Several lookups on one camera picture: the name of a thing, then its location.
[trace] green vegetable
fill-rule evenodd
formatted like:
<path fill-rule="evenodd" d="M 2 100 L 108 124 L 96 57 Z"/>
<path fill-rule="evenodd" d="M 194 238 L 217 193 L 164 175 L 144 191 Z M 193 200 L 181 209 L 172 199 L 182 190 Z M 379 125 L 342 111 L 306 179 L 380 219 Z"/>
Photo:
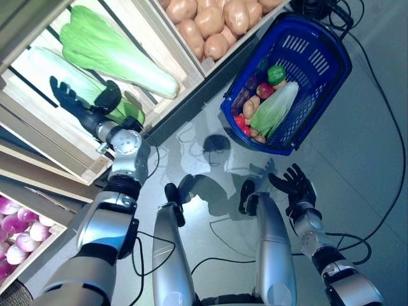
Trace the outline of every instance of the green vegetable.
<path fill-rule="evenodd" d="M 268 69 L 268 83 L 275 86 L 286 79 L 284 66 L 275 65 Z"/>
<path fill-rule="evenodd" d="M 251 127 L 265 138 L 271 136 L 289 113 L 298 90 L 296 82 L 288 82 L 285 87 L 275 91 L 256 110 L 251 118 Z"/>
<path fill-rule="evenodd" d="M 84 6 L 72 8 L 71 23 L 62 27 L 60 39 L 63 56 L 73 64 L 133 82 L 165 98 L 179 93 L 175 78 Z"/>
<path fill-rule="evenodd" d="M 47 48 L 33 47 L 28 51 L 27 58 L 43 75 L 45 74 L 47 80 L 52 75 L 55 76 L 59 82 L 67 83 L 79 98 L 90 105 L 94 105 L 95 99 L 106 89 L 106 86 Z M 121 99 L 108 118 L 120 124 L 127 116 L 136 118 L 142 124 L 145 122 L 143 112 L 125 98 Z"/>

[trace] shopping basket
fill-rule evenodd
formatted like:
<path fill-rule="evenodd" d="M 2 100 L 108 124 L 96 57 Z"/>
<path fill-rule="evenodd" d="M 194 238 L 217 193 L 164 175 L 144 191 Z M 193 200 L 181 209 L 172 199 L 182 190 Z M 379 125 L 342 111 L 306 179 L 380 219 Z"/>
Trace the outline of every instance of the shopping basket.
<path fill-rule="evenodd" d="M 284 121 L 262 144 L 247 137 L 234 121 L 244 103 L 267 81 L 273 65 L 286 69 L 287 81 L 298 82 L 298 95 Z M 293 13 L 280 14 L 258 43 L 225 94 L 221 110 L 245 146 L 272 154 L 298 149 L 351 72 L 351 61 L 339 37 Z"/>

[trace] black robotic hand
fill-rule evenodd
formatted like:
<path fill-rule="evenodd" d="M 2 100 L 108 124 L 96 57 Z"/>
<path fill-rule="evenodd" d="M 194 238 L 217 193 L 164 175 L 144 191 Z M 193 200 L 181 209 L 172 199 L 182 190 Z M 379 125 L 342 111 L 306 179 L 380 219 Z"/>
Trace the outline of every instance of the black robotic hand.
<path fill-rule="evenodd" d="M 305 209 L 302 203 L 310 203 L 313 207 L 316 204 L 316 193 L 310 180 L 305 176 L 297 164 L 293 164 L 283 174 L 285 180 L 269 173 L 269 181 L 280 191 L 287 193 L 289 198 L 289 207 L 286 209 L 286 215 L 295 222 Z"/>

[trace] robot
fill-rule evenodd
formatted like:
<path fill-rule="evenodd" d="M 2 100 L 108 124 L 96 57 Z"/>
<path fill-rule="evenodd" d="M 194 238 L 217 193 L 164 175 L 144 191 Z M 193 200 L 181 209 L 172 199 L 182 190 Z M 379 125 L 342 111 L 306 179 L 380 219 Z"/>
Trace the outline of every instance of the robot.
<path fill-rule="evenodd" d="M 110 305 L 115 264 L 128 256 L 135 244 L 139 221 L 134 215 L 148 175 L 150 147 L 137 131 L 106 118 L 107 111 L 120 100 L 119 88 L 113 82 L 89 109 L 66 84 L 58 86 L 53 77 L 50 83 L 61 106 L 105 147 L 113 148 L 116 155 L 108 183 L 94 199 L 78 232 L 78 254 L 57 269 L 33 305 Z M 270 182 L 288 194 L 286 215 L 293 222 L 303 253 L 319 272 L 331 305 L 384 305 L 376 287 L 326 236 L 309 179 L 296 164 L 288 168 L 284 178 L 269 174 Z M 179 192 L 174 184 L 168 184 L 164 192 L 168 202 L 159 206 L 154 227 L 154 236 L 160 238 L 154 240 L 152 252 L 154 305 L 296 305 L 291 245 L 279 209 L 268 193 L 256 192 L 250 180 L 244 182 L 241 190 L 239 211 L 255 216 L 258 223 L 253 292 L 200 299 L 178 229 L 186 222 Z"/>

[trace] silver metal casing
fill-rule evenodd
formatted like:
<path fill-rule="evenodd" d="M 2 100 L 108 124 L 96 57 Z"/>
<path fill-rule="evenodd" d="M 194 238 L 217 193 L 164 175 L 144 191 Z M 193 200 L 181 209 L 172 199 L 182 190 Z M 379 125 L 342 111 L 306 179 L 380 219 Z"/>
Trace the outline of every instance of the silver metal casing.
<path fill-rule="evenodd" d="M 285 224 L 268 193 L 255 195 L 258 196 L 259 228 L 256 293 L 267 305 L 295 306 L 295 269 Z"/>
<path fill-rule="evenodd" d="M 175 249 L 170 258 L 153 272 L 155 306 L 191 306 L 196 299 L 193 278 L 180 239 L 174 205 L 174 203 L 168 203 L 159 208 L 154 226 L 155 237 L 175 243 Z M 171 243 L 154 239 L 153 268 L 161 265 L 173 248 Z"/>

